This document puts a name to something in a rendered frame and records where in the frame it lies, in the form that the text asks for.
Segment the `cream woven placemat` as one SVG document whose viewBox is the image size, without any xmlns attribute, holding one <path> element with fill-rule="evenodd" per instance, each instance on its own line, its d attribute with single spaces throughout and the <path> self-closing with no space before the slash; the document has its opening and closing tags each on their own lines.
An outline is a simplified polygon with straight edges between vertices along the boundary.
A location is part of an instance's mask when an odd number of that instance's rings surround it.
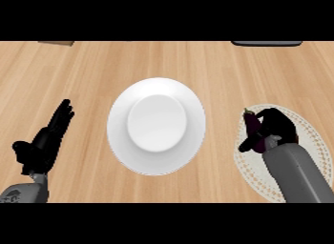
<svg viewBox="0 0 334 244">
<path fill-rule="evenodd" d="M 249 107 L 249 110 L 252 112 L 260 112 L 263 109 L 268 108 L 276 108 L 294 123 L 299 146 L 304 148 L 310 157 L 313 158 L 313 162 L 319 168 L 325 182 L 328 185 L 332 185 L 332 157 L 313 125 L 297 112 L 274 104 L 257 104 Z M 267 170 L 261 159 L 261 154 L 255 153 L 254 151 L 240 152 L 237 149 L 233 149 L 233 161 L 245 181 L 260 196 L 270 202 L 285 203 L 286 201 L 282 195 L 282 191 Z"/>
</svg>

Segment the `white oval plate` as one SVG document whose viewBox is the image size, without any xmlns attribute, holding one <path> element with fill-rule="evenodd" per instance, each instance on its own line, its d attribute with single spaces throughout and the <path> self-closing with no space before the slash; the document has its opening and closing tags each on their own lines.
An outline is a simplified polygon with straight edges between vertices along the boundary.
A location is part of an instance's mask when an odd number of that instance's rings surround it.
<svg viewBox="0 0 334 244">
<path fill-rule="evenodd" d="M 107 114 L 106 139 L 122 165 L 143 175 L 175 172 L 198 154 L 205 111 L 192 89 L 153 77 L 118 95 Z"/>
</svg>

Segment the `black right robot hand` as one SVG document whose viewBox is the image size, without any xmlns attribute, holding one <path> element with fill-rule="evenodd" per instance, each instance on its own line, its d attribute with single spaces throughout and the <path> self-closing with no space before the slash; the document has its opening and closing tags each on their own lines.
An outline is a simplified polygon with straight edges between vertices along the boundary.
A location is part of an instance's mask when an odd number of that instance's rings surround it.
<svg viewBox="0 0 334 244">
<path fill-rule="evenodd" d="M 264 146 L 266 138 L 268 136 L 280 137 L 280 139 L 276 141 L 277 146 L 286 143 L 298 142 L 298 135 L 294 123 L 276 108 L 263 109 L 258 113 L 255 113 L 255 115 L 261 123 L 260 133 L 264 136 Z M 246 139 L 240 143 L 237 151 L 240 151 L 242 153 L 245 153 L 246 151 L 252 151 L 246 148 Z"/>
</svg>

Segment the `brown wooden object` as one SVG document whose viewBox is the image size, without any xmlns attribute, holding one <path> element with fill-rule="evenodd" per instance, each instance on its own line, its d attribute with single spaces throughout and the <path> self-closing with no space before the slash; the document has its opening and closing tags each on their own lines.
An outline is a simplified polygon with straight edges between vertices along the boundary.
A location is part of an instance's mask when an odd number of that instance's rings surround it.
<svg viewBox="0 0 334 244">
<path fill-rule="evenodd" d="M 38 43 L 70 47 L 75 41 L 38 41 Z"/>
</svg>

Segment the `dark grey flat object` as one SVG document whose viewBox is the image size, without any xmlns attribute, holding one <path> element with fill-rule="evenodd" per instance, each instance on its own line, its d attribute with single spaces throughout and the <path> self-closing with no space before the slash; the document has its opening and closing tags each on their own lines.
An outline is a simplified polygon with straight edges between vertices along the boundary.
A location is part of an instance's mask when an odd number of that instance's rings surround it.
<svg viewBox="0 0 334 244">
<path fill-rule="evenodd" d="M 302 41 L 230 41 L 230 43 L 242 47 L 297 47 Z"/>
</svg>

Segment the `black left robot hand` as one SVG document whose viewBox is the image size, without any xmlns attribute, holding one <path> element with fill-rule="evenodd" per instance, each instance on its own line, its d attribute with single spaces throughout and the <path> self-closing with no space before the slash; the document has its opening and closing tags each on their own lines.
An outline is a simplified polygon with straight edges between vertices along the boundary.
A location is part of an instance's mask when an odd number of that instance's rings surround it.
<svg viewBox="0 0 334 244">
<path fill-rule="evenodd" d="M 22 165 L 20 173 L 23 175 L 48 173 L 56 162 L 62 139 L 73 116 L 70 100 L 65 99 L 53 113 L 47 126 L 39 129 L 32 142 L 16 141 L 13 143 L 16 162 Z"/>
</svg>

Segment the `purple eggplant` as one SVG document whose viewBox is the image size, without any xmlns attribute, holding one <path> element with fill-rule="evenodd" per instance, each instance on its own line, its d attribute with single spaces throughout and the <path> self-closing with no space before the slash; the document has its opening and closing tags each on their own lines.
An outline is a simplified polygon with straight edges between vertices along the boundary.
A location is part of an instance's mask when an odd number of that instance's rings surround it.
<svg viewBox="0 0 334 244">
<path fill-rule="evenodd" d="M 260 133 L 261 123 L 252 111 L 243 111 L 243 122 L 246 127 L 246 148 L 254 150 L 255 153 L 264 153 L 264 136 Z"/>
</svg>

